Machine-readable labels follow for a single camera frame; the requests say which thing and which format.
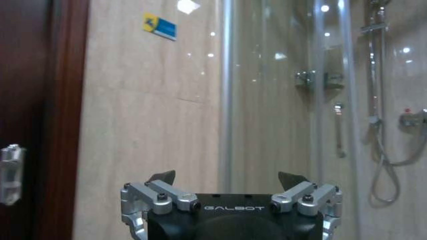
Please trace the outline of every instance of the shower door handle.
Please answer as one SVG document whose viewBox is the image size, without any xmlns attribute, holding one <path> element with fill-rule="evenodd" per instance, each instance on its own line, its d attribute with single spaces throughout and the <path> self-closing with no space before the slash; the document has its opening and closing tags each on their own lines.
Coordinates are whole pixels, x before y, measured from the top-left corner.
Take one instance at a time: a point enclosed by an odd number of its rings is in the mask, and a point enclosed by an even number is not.
<svg viewBox="0 0 427 240">
<path fill-rule="evenodd" d="M 342 102 L 337 102 L 334 105 L 336 112 L 336 137 L 337 137 L 337 156 L 342 159 L 346 157 L 346 152 L 344 150 L 344 108 Z"/>
</svg>

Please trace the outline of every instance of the shower hose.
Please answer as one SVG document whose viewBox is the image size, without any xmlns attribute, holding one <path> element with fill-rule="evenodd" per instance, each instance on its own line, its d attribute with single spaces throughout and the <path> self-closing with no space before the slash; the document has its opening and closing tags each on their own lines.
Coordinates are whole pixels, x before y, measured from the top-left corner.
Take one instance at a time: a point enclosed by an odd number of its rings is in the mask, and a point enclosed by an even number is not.
<svg viewBox="0 0 427 240">
<path fill-rule="evenodd" d="M 384 141 L 382 141 L 382 137 L 381 137 L 381 129 L 384 127 L 384 124 L 380 120 L 380 122 L 377 124 L 373 125 L 374 126 L 374 130 L 376 130 L 376 145 L 377 145 L 377 149 L 376 149 L 376 153 L 377 157 L 380 159 L 378 162 L 378 166 L 376 169 L 376 175 L 374 175 L 374 179 L 373 179 L 373 184 L 372 184 L 372 196 L 376 198 L 377 201 L 380 201 L 381 203 L 390 205 L 393 204 L 401 195 L 401 183 L 400 183 L 400 178 L 397 175 L 397 171 L 396 171 L 396 167 L 402 167 L 402 166 L 408 166 L 412 165 L 413 163 L 417 162 L 417 160 L 420 159 L 420 156 L 424 152 L 426 143 L 427 143 L 427 123 L 424 121 L 424 123 L 421 124 L 421 141 L 420 141 L 420 145 L 417 146 L 414 152 L 412 153 L 410 157 L 401 162 L 393 162 L 390 160 L 390 157 L 388 155 L 386 149 L 385 149 L 385 145 L 384 145 Z M 392 198 L 382 198 L 378 194 L 377 191 L 377 185 L 380 183 L 380 178 L 381 178 L 381 174 L 382 174 L 382 169 L 386 170 L 393 184 L 394 184 L 394 188 L 396 188 L 396 192 Z"/>
</svg>

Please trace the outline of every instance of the glass shower enclosure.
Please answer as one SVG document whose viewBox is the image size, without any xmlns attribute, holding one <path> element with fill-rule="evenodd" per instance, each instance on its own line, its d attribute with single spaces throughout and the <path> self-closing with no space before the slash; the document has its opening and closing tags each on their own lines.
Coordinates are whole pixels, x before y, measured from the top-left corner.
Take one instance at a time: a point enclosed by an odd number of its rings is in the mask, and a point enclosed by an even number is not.
<svg viewBox="0 0 427 240">
<path fill-rule="evenodd" d="M 427 3 L 225 0 L 223 10 L 223 192 L 280 193 L 278 172 L 304 175 L 344 191 L 334 239 L 427 239 Z M 393 167 L 412 144 L 414 160 Z"/>
</svg>

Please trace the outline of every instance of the door frame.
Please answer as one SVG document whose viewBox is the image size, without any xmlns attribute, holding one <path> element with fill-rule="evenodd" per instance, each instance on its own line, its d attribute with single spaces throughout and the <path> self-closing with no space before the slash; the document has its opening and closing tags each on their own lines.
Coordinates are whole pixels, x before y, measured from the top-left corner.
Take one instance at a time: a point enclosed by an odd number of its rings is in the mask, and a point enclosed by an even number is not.
<svg viewBox="0 0 427 240">
<path fill-rule="evenodd" d="M 34 239 L 71 240 L 91 0 L 53 0 Z"/>
</svg>

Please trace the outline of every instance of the door handle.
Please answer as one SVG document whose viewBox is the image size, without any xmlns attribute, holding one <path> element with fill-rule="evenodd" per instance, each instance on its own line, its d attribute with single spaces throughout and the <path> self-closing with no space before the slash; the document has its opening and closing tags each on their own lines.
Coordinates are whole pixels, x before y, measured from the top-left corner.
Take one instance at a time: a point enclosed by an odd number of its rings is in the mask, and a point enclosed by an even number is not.
<svg viewBox="0 0 427 240">
<path fill-rule="evenodd" d="M 344 150 L 344 129 L 342 129 L 344 108 L 345 108 L 344 103 L 342 102 L 337 102 L 336 105 L 334 105 L 334 111 L 336 111 L 336 137 L 337 137 L 337 156 L 341 159 L 346 157 L 346 152 Z"/>
<path fill-rule="evenodd" d="M 26 149 L 13 144 L 2 149 L 0 204 L 13 206 L 22 198 Z"/>
</svg>

